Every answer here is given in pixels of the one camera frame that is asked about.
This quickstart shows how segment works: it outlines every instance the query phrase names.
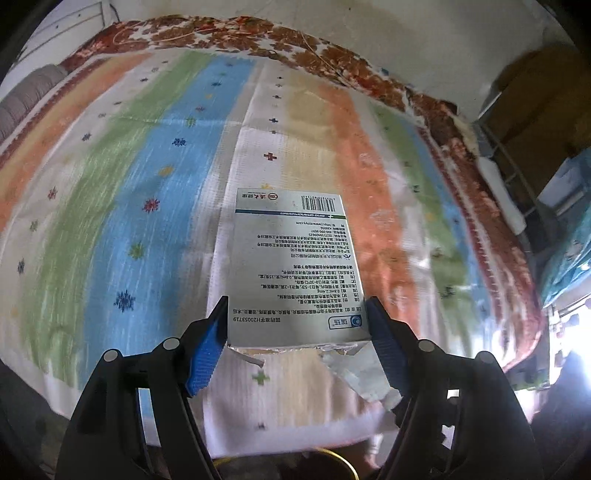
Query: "orange stripe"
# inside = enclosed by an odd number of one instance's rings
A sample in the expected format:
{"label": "orange stripe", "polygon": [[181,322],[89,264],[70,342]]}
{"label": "orange stripe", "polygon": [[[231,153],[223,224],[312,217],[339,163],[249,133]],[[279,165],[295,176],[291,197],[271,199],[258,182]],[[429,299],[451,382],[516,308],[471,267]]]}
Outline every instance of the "orange stripe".
{"label": "orange stripe", "polygon": [[382,161],[363,130],[349,94],[322,84],[334,125],[337,175],[365,296],[376,295],[390,316],[419,335],[419,305],[402,226],[388,190]]}
{"label": "orange stripe", "polygon": [[104,62],[54,105],[39,113],[42,118],[36,121],[34,128],[24,137],[18,139],[20,145],[6,159],[0,170],[0,232],[6,227],[14,206],[21,199],[43,158],[54,148],[72,122],[126,72],[150,56],[150,53],[141,53],[114,57]]}

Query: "green stripe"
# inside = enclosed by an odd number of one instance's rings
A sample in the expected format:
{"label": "green stripe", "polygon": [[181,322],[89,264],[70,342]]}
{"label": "green stripe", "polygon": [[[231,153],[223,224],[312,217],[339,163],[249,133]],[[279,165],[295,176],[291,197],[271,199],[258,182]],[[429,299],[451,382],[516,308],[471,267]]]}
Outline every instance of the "green stripe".
{"label": "green stripe", "polygon": [[82,161],[83,173],[47,237],[43,263],[23,296],[23,342],[35,364],[68,385],[76,379],[86,277],[102,225],[150,129],[177,101],[210,55],[189,51],[146,92],[109,121]]}
{"label": "green stripe", "polygon": [[473,330],[470,327],[477,325],[478,315],[470,294],[468,272],[445,220],[439,195],[423,171],[419,153],[402,124],[403,120],[385,108],[375,107],[375,112],[390,147],[402,163],[407,184],[421,204],[431,253],[431,271],[441,298],[446,330],[459,335],[466,354],[471,356],[469,331]]}

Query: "bed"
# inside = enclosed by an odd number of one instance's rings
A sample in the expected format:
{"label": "bed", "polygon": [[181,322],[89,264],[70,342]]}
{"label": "bed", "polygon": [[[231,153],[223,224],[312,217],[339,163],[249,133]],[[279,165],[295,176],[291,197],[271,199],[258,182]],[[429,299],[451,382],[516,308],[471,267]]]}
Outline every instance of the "bed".
{"label": "bed", "polygon": [[[251,17],[119,22],[61,66],[0,146],[0,358],[60,415],[105,350],[149,351],[226,293],[239,187],[339,193],[365,295],[420,338],[505,369],[535,348],[527,262],[453,105]],[[212,456],[391,427],[314,350],[263,371],[224,352],[193,406]]]}

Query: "white box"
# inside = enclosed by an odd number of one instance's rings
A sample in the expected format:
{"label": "white box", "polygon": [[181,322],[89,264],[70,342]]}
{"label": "white box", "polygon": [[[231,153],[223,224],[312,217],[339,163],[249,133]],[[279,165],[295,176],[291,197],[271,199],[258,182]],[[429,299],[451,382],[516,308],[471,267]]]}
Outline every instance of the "white box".
{"label": "white box", "polygon": [[331,349],[370,340],[339,195],[238,189],[230,263],[230,347]]}

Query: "barcode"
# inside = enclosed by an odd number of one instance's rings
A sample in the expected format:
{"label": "barcode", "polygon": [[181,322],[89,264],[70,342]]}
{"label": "barcode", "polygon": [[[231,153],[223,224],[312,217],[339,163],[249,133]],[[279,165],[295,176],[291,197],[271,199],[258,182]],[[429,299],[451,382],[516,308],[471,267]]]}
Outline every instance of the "barcode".
{"label": "barcode", "polygon": [[316,210],[317,212],[334,212],[335,199],[328,197],[308,197],[302,195],[301,207],[304,210]]}

